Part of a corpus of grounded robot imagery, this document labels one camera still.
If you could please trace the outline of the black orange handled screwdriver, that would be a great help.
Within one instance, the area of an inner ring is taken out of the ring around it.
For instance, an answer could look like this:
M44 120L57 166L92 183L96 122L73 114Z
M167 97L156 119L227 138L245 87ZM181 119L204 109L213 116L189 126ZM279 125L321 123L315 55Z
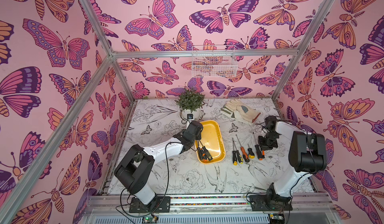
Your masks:
M258 139L256 138L255 133L253 133L253 136L254 136L254 139L255 139L255 149L256 149L257 157L258 157L259 160L262 160L263 159L263 154L262 154L262 151L261 151L260 146L258 144Z

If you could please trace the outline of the black yellow stubby screwdriver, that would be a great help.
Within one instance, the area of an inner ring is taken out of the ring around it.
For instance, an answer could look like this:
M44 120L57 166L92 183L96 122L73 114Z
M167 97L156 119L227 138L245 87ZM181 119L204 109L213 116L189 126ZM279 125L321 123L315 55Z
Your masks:
M252 147L248 144L248 156L250 159L254 159L255 158L255 154L253 152L253 149Z

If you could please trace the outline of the yellow plastic storage tray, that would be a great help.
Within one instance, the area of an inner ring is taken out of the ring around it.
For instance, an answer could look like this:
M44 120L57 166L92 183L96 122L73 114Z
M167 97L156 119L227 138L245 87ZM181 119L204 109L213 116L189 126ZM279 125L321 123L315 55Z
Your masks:
M209 162L208 160L200 160L198 155L198 144L195 141L195 147L197 149L198 161L202 164L213 164L221 162L226 157L226 150L223 141L223 137L220 131L219 124L214 120L208 120L201 122L203 125L203 131L201 133L201 142L211 153L213 159Z

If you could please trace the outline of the black yellow Deli screwdriver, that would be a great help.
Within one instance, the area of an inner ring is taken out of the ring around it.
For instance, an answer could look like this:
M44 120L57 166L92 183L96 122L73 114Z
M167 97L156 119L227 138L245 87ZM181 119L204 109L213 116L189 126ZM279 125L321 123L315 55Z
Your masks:
M232 138L232 143L233 143L232 160L233 160L233 165L236 166L238 164L238 160L237 160L237 153L236 153L234 138Z

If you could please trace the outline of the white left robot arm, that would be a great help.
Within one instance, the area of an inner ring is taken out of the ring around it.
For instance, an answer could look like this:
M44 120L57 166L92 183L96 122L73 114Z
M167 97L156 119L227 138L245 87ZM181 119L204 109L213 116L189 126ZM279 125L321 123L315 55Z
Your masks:
M148 184L153 166L190 150L195 141L201 139L202 131L200 122L191 121L186 129L168 141L144 148L138 144L130 147L116 166L114 176L142 204L152 204L157 199L157 194Z

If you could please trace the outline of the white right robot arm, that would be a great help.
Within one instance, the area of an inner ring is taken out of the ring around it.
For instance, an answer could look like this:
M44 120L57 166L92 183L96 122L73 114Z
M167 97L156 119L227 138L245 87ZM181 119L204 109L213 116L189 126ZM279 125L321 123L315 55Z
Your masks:
M277 149L279 142L289 142L290 166L267 190L269 200L287 203L305 178L327 167L326 139L322 134L300 129L275 116L265 118L266 134L258 137L261 152Z

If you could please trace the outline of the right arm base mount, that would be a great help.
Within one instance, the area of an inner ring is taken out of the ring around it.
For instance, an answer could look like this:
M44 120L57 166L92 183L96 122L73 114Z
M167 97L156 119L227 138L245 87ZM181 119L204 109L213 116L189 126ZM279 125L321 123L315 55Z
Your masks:
M272 183L265 194L248 193L246 200L250 203L252 211L292 211L292 197L280 196Z

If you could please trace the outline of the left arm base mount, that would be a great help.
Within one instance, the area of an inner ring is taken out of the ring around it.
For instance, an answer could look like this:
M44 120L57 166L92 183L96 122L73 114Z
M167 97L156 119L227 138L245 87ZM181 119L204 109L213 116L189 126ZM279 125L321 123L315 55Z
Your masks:
M129 212L133 214L169 213L170 207L170 196L155 196L148 204L144 204L137 197L133 197Z

